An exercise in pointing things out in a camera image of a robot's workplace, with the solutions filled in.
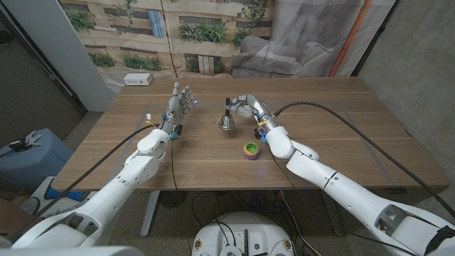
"robotic hand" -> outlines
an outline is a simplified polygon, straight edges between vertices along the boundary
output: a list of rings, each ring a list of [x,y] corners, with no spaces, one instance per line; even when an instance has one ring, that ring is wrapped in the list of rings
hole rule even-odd
[[[323,189],[353,214],[392,255],[428,255],[448,252],[455,247],[455,226],[428,211],[390,201],[369,192],[343,174],[319,162],[311,148],[288,137],[273,115],[254,95],[242,95],[226,104],[226,109],[243,117],[255,117],[257,133],[265,138],[276,157],[289,160],[288,170]]]
[[[156,174],[159,163],[166,155],[166,145],[181,133],[185,115],[197,103],[194,97],[190,98],[191,93],[189,86],[178,93],[176,82],[163,122],[158,129],[141,139],[122,171],[86,204],[41,221],[19,238],[12,248],[49,250],[107,244],[114,230],[114,225],[110,223],[116,222],[132,192]]]

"wooden table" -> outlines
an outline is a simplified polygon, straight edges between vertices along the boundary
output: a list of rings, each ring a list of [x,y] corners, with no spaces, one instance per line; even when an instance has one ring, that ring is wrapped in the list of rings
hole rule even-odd
[[[58,174],[53,188],[63,190],[69,186],[121,140],[145,126],[146,113],[151,114],[153,122],[160,122],[174,81],[154,80],[147,87],[125,87]],[[255,139],[253,119],[233,113],[236,129],[227,132],[218,128],[225,98],[249,93],[260,98],[272,112],[286,103],[303,100],[330,107],[352,121],[429,186],[449,184],[441,169],[358,78],[191,79],[179,82],[182,88],[190,85],[199,101],[199,105],[187,114],[182,135],[174,141],[174,171],[177,186],[182,190],[291,188],[274,164],[267,146]],[[362,186],[418,186],[324,110],[294,106],[282,112],[277,120],[293,140],[315,149],[322,163]],[[122,146],[75,189],[101,189],[121,170],[126,156],[133,153],[137,142],[150,131],[139,133],[131,144]],[[248,142],[259,145],[260,153],[255,161],[248,161],[243,156],[242,148]],[[157,175],[139,189],[174,190],[170,160],[168,154]],[[298,188],[315,188],[289,171],[287,173]]]

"table leg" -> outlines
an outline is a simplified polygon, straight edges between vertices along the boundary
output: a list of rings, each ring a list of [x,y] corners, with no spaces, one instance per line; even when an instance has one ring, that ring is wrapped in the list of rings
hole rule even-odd
[[[149,236],[151,224],[154,219],[155,211],[158,204],[159,191],[153,191],[150,193],[149,202],[147,203],[147,209],[145,210],[144,222],[142,223],[141,236],[143,238]]]
[[[328,196],[327,193],[325,193],[323,191],[321,192],[321,197],[322,197],[322,201],[324,202],[324,205],[326,207],[326,212],[327,212],[328,217],[330,218],[331,224],[336,227],[343,228],[343,224],[341,224],[340,215],[339,215],[338,209],[336,207],[336,202],[330,196]],[[333,234],[336,236],[344,235],[344,232],[342,230],[339,230],[338,228],[334,228],[333,226],[332,226],[332,231],[333,231]]]

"mural wall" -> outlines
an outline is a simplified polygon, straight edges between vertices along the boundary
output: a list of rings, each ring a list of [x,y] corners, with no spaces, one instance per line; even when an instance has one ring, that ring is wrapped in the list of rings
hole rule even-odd
[[[147,72],[154,79],[350,74],[394,1],[60,4],[107,86],[118,93],[127,73]]]

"black wire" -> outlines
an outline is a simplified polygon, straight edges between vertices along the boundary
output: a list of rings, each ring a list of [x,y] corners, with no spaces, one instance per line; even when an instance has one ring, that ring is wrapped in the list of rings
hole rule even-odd
[[[188,248],[190,249],[190,256],[191,256],[191,245],[190,245],[190,239],[189,238],[181,238],[181,240],[186,239],[188,241]]]
[[[54,198],[49,204],[43,207],[43,209],[39,210],[35,215],[33,215],[30,219],[28,219],[27,223],[21,226],[16,232],[14,233],[9,233],[5,238],[9,239],[11,242],[15,242],[21,233],[25,231],[39,216],[43,215],[50,207],[52,207],[57,201],[59,201],[61,198],[67,196],[68,192],[70,192],[76,185],[79,184],[85,177],[87,177],[89,174],[91,174],[102,162],[104,162],[112,153],[114,153],[118,148],[120,148],[125,142],[127,142],[129,139],[131,139],[134,135],[144,131],[145,129],[148,129],[150,127],[153,127],[153,125],[147,125],[145,127],[142,127],[141,129],[138,129],[137,131],[133,132],[131,135],[129,135],[126,139],[124,139],[122,142],[120,142],[118,145],[115,146],[109,153],[107,153],[101,160],[99,160],[92,168],[90,168],[88,171],[86,171],[81,177],[79,177],[76,181],[74,181],[71,185],[69,185],[60,195],[58,195],[56,198]]]
[[[201,227],[203,227],[204,225],[202,225],[201,221],[199,220],[198,216],[196,215],[196,212],[194,211],[194,201],[197,199],[198,196],[202,195],[203,193],[207,193],[207,192],[210,192],[210,191],[202,191],[202,192],[198,193],[197,195],[194,196],[193,201],[191,202],[191,211],[193,212],[194,218],[198,221],[198,223]]]
[[[220,227],[221,232],[223,232],[223,235],[224,235],[225,238],[226,238],[226,246],[228,246],[228,245],[229,245],[228,237],[226,236],[225,231],[221,228],[221,225],[220,225],[220,222],[218,221],[218,219],[215,218],[215,220],[216,220],[216,223],[218,224],[218,227]]]
[[[219,225],[219,224],[225,225],[226,228],[229,228],[228,225],[226,225],[225,223],[222,223],[221,221],[218,221],[217,219],[216,219],[216,221],[211,221],[211,222],[209,222],[208,224],[210,224],[210,223],[218,223],[218,225]],[[229,231],[230,231],[230,233],[232,234],[232,237],[234,238],[234,246],[237,246],[237,243],[235,242],[234,232],[233,232],[232,229],[230,229],[230,228],[229,228]]]
[[[333,110],[329,109],[328,107],[320,105],[318,103],[314,103],[314,102],[293,102],[293,103],[287,104],[286,106],[284,106],[281,109],[277,110],[274,113],[274,116],[277,117],[279,114],[281,114],[281,112],[283,112],[283,110],[285,110],[288,107],[295,106],[295,105],[311,105],[311,106],[315,106],[315,107],[320,107],[321,109],[323,109],[323,110],[331,113],[335,117],[337,117],[343,123],[348,125],[352,130],[354,130],[354,132],[359,134],[364,140],[366,140],[368,143],[370,143],[371,146],[373,146],[375,149],[377,149],[382,155],[387,157],[387,159],[391,160],[392,163],[394,163],[396,166],[398,166],[400,169],[402,169],[407,175],[409,175],[411,178],[413,178],[418,184],[420,184],[420,186],[425,188],[425,190],[427,190],[436,200],[438,200],[441,203],[441,205],[452,215],[452,217],[455,218],[455,210],[452,207],[450,207],[449,204],[446,203],[446,201],[444,201],[444,199],[442,199],[430,187],[428,187],[428,185],[425,182],[423,182],[419,177],[417,177],[410,170],[408,170],[406,167],[404,167],[402,164],[400,164],[397,160],[395,160],[393,157],[391,157],[386,151],[381,149],[375,142],[373,142],[370,138],[368,138],[366,135],[364,135],[360,130],[358,130],[348,120],[342,118],[342,116],[340,116],[339,114],[337,114]]]
[[[12,151],[13,151],[13,149],[9,149],[9,150],[6,151],[5,153],[0,154],[0,157],[6,156],[7,154],[11,153]]]
[[[178,233],[178,235],[180,235],[180,220],[182,219],[182,202],[180,201],[180,193],[178,192],[176,177],[173,174],[173,139],[171,140],[171,169],[172,169],[173,185],[176,187],[176,191],[177,191],[178,208],[180,209],[180,216],[178,217],[178,228],[177,228],[177,233]]]
[[[224,224],[224,223],[222,223],[222,222],[220,222],[220,221],[218,221],[218,224],[225,225],[227,228],[229,228],[228,225],[226,225],[226,224]],[[233,232],[232,229],[230,229],[230,228],[229,228],[229,231],[230,231],[230,233],[232,234],[232,237],[234,238],[234,246],[237,246],[237,243],[235,242],[234,232]]]
[[[272,158],[274,159],[274,162],[277,164],[277,166],[278,166],[278,167],[283,171],[283,173],[286,175],[287,180],[288,180],[288,181],[290,182],[290,184],[294,187],[295,191],[297,191],[297,194],[299,194],[300,199],[301,199],[301,200],[305,200],[304,197],[300,194],[300,191],[299,191],[299,190],[294,186],[294,184],[292,184],[292,182],[289,180],[289,178],[287,177],[287,174],[286,174],[286,172],[284,171],[284,169],[277,163],[277,160],[275,160],[275,156],[273,155],[272,151],[270,151],[270,154],[272,155]],[[319,218],[322,219],[322,217],[321,217],[318,213],[316,213],[316,211],[314,211],[312,208],[309,208],[309,209],[310,209],[316,216],[318,216]],[[401,248],[401,247],[398,247],[398,246],[396,246],[396,245],[391,245],[390,243],[386,243],[386,242],[383,242],[383,241],[379,241],[379,240],[376,240],[376,239],[367,238],[367,237],[364,237],[364,236],[362,236],[362,235],[357,235],[357,234],[355,234],[355,233],[351,233],[351,232],[349,232],[349,231],[347,231],[347,230],[345,230],[345,229],[343,229],[343,228],[340,228],[340,227],[338,227],[337,225],[331,224],[331,223],[330,223],[329,225],[332,226],[332,227],[334,227],[334,228],[337,228],[337,229],[339,229],[339,230],[341,230],[341,231],[344,231],[344,232],[346,232],[346,233],[348,233],[348,234],[354,235],[354,236],[356,236],[356,237],[363,238],[363,239],[366,239],[366,240],[369,240],[369,241],[373,241],[373,242],[377,242],[377,243],[380,243],[380,244],[382,244],[382,245],[390,246],[390,247],[392,247],[392,248],[395,248],[395,249],[401,250],[401,251],[403,251],[403,252],[406,252],[406,253],[409,254],[409,255],[417,256],[417,255],[414,254],[413,252],[410,252],[410,251],[408,251],[408,250],[406,250],[406,249],[403,249],[403,248]]]

